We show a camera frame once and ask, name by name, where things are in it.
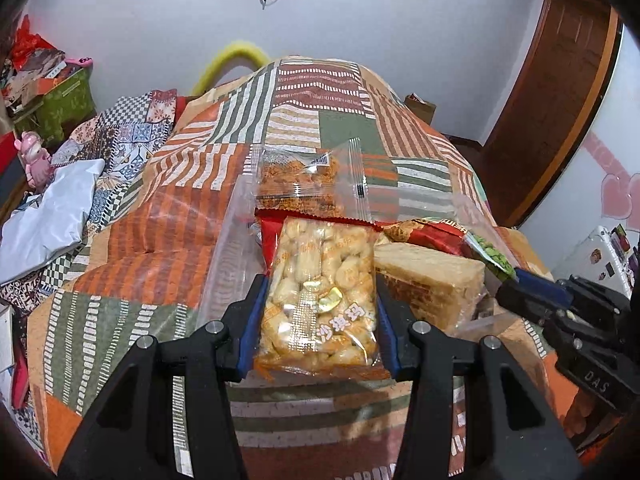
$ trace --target pink toy figure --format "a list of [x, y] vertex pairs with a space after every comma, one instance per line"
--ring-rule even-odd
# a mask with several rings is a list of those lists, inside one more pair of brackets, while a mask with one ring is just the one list
[[15, 139], [14, 146], [22, 159], [27, 183], [38, 193], [43, 193], [53, 180], [55, 168], [51, 167], [51, 155], [42, 147], [42, 139], [36, 132], [24, 132], [22, 142]]

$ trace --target blue gripper pad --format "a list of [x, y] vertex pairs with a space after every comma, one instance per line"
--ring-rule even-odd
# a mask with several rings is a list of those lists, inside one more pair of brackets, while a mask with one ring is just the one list
[[545, 298], [565, 308], [571, 306], [573, 297], [562, 285], [523, 269], [516, 269], [516, 276], [518, 277], [518, 284], [526, 292]]
[[254, 356], [260, 338], [260, 321], [262, 320], [262, 310], [266, 300], [268, 285], [269, 280], [265, 278], [262, 281], [254, 306], [252, 307], [246, 328], [240, 338], [238, 373], [242, 378], [245, 378], [249, 370], [254, 367]]
[[391, 376], [396, 378], [401, 368], [398, 358], [398, 340], [391, 327], [391, 321], [389, 320], [385, 307], [380, 301], [380, 297], [376, 298], [376, 303], [378, 304], [378, 345], [380, 346], [380, 357], [382, 357], [382, 363]]

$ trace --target checkered fabric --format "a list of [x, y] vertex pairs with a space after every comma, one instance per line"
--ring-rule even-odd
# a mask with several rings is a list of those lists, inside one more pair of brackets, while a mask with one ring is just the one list
[[66, 272], [71, 268], [72, 253], [62, 254], [51, 262], [42, 273], [41, 283], [52, 286], [54, 289], [60, 288], [64, 283]]
[[121, 97], [113, 107], [103, 111], [98, 118], [98, 129], [123, 121], [141, 122], [146, 120], [146, 113], [151, 103], [151, 92], [139, 97]]
[[111, 192], [111, 196], [109, 197], [109, 201], [104, 207], [102, 212], [102, 220], [100, 224], [102, 226], [109, 225], [113, 220], [115, 220], [116, 211], [120, 207], [122, 200], [124, 199], [127, 191], [129, 190], [130, 185], [127, 182], [123, 182], [116, 189]]

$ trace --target door frame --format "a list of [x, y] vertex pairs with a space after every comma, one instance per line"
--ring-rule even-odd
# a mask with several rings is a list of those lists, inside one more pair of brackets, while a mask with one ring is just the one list
[[604, 94], [609, 86], [613, 67], [618, 58], [621, 35], [622, 22], [617, 12], [611, 7], [609, 12], [609, 27], [607, 28], [607, 37], [604, 48], [602, 49], [602, 57], [600, 58], [595, 78], [584, 100], [584, 104], [578, 113], [578, 117], [542, 176], [540, 176], [520, 205], [507, 217], [506, 223], [508, 225], [519, 225], [524, 222], [527, 216], [533, 212], [549, 192], [556, 180], [558, 180], [562, 170], [564, 170], [569, 163], [571, 156], [580, 146], [584, 136], [591, 127], [591, 123], [593, 123], [593, 119], [600, 108]]
[[[507, 99], [507, 102], [495, 123], [486, 144], [481, 148], [481, 153], [487, 149], [490, 149], [491, 145], [500, 137], [500, 130], [505, 126], [508, 115], [511, 112], [514, 104], [520, 96], [520, 93], [525, 84], [526, 78], [529, 75], [531, 65], [535, 58], [538, 46], [540, 45], [540, 39], [542, 38], [542, 32], [545, 27], [546, 17], [551, 7], [552, 0], [543, 0], [542, 9], [540, 10], [540, 17], [538, 18], [538, 24], [536, 25], [536, 31], [531, 40], [529, 51], [522, 63], [522, 68], [518, 74], [518, 78], [513, 85], [511, 94]], [[602, 10], [606, 10], [601, 2], [594, 0], [582, 0], [586, 4], [591, 6], [599, 6]], [[609, 85], [613, 67], [615, 66], [616, 59], [618, 58], [618, 49], [620, 47], [620, 38], [622, 36], [622, 21], [619, 19], [617, 12], [613, 7], [609, 7], [609, 26], [607, 27], [607, 36], [605, 39], [602, 56], [600, 57], [600, 63], [596, 70], [596, 75], [591, 85], [591, 88], [587, 94], [587, 97], [578, 113], [574, 124], [569, 130], [569, 134], [565, 138], [564, 142], [558, 149], [558, 152], [552, 159], [549, 166], [546, 168], [542, 176], [534, 184], [533, 188], [527, 193], [526, 197], [518, 204], [518, 206], [508, 215], [505, 225], [516, 226], [522, 224], [525, 219], [533, 212], [533, 210], [542, 201], [545, 195], [549, 192], [553, 184], [560, 177], [562, 170], [566, 167], [571, 159], [572, 155], [576, 152], [582, 139], [587, 134], [593, 118], [596, 112], [600, 108], [600, 103], [604, 97], [604, 94]]]

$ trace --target clear plastic bag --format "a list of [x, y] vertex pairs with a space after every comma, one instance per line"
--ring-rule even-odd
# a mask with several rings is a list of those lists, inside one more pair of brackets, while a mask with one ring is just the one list
[[478, 342], [486, 335], [498, 337], [520, 319], [519, 316], [503, 309], [491, 296], [482, 298], [476, 308], [476, 314], [476, 319], [460, 324], [452, 336]]
[[471, 231], [476, 238], [482, 238], [493, 246], [513, 267], [518, 267], [518, 260], [504, 243], [498, 231], [491, 225], [489, 219], [480, 211], [472, 200], [463, 194], [454, 193], [453, 205], [456, 208], [456, 219], [459, 224]]
[[254, 184], [251, 175], [240, 175], [236, 180], [200, 297], [197, 328], [222, 318], [231, 303], [244, 300], [255, 275], [266, 270], [260, 245], [250, 231]]
[[254, 367], [357, 377], [378, 357], [373, 228], [288, 217]]
[[259, 208], [370, 221], [360, 139], [321, 155], [265, 145], [257, 185]]

